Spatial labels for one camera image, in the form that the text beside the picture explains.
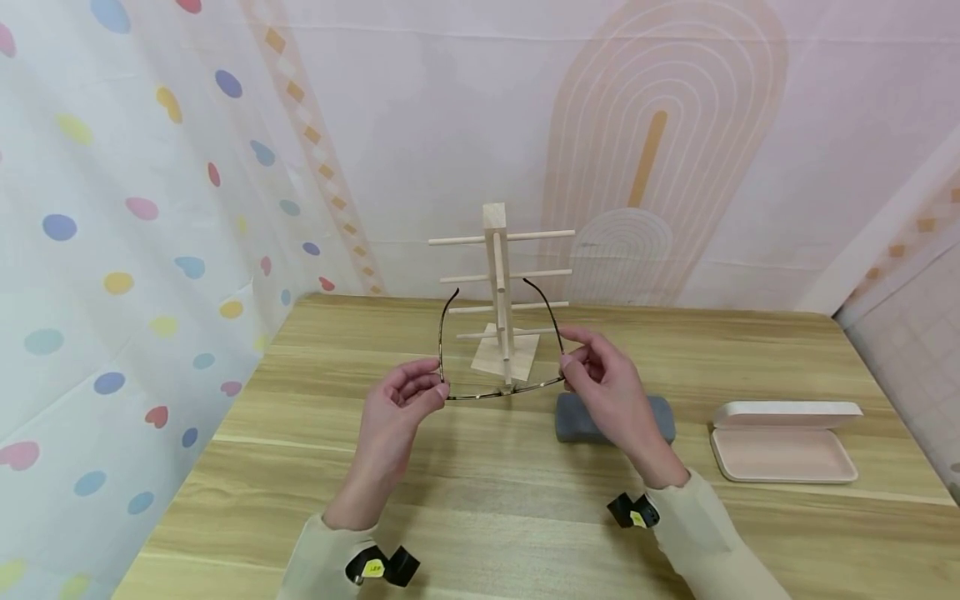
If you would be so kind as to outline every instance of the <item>sleeve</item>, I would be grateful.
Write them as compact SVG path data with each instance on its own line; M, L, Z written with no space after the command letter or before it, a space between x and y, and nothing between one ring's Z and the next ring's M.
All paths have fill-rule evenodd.
M310 517L283 574L276 600L351 600L360 586L347 579L347 564L371 546L373 529L332 530L320 515Z
M720 498L698 473L682 488L647 490L660 514L660 550L697 600L789 600L733 528Z

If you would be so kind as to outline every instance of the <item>wooden base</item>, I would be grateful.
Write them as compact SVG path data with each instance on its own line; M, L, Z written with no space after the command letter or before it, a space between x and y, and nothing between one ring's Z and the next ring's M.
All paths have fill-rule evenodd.
M493 374L503 374L503 353L497 343L496 324L487 323L484 333L492 336L480 340L480 346L477 353L473 356L473 362L470 368L475 371L491 372ZM510 356L510 377L526 381L530 377L530 369L534 364L534 355L537 353L537 344L540 342L539 335L518 335L514 338L514 353Z

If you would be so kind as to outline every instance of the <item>pink eyeglass case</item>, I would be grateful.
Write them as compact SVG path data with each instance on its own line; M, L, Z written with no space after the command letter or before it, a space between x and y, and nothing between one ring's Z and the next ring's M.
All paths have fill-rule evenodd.
M850 483L856 466L831 430L862 416L853 402L739 400L717 409L710 445L731 481Z

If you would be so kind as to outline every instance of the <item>metal eyeglass frame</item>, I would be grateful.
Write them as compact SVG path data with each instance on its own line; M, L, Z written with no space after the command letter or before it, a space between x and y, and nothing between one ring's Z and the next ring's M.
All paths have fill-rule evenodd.
M537 290L537 293L540 294L540 297L543 299L543 304L546 306L547 312L550 313L550 321L553 323L553 330L557 334L557 344L560 346L560 355L563 356L565 354L564 339L560 337L560 328L557 327L557 319L553 316L553 309L550 308L550 302L547 301L546 296L543 294L540 288L534 284L533 281L531 281L526 277L523 278L523 281L530 287ZM453 296L450 297L450 300L446 301L446 304L444 304L444 312L440 315L440 335L438 336L438 340L437 340L437 356L440 359L440 380L442 382L447 382L446 378L444 377L444 318L446 317L446 309L450 307L450 303L453 302L453 299L455 299L458 294L460 294L460 288L457 288L457 290L453 293ZM556 379L544 381L543 383L538 385L520 387L519 384L515 383L511 386L503 386L496 392L490 392L489 394L477 394L475 396L448 396L446 399L448 400L482 400L484 398L491 398L491 397L512 396L514 394L523 394L524 392L530 392L532 390L545 388L548 385L560 383L561 381L564 381L564 376L562 374Z

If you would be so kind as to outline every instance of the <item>gray case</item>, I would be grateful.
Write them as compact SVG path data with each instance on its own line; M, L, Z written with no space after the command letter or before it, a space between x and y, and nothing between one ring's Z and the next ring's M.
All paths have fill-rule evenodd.
M672 444L677 437L677 426L670 405L661 396L648 397L660 433L668 444ZM563 393L557 397L556 423L558 442L612 445L597 429L587 407L576 394Z

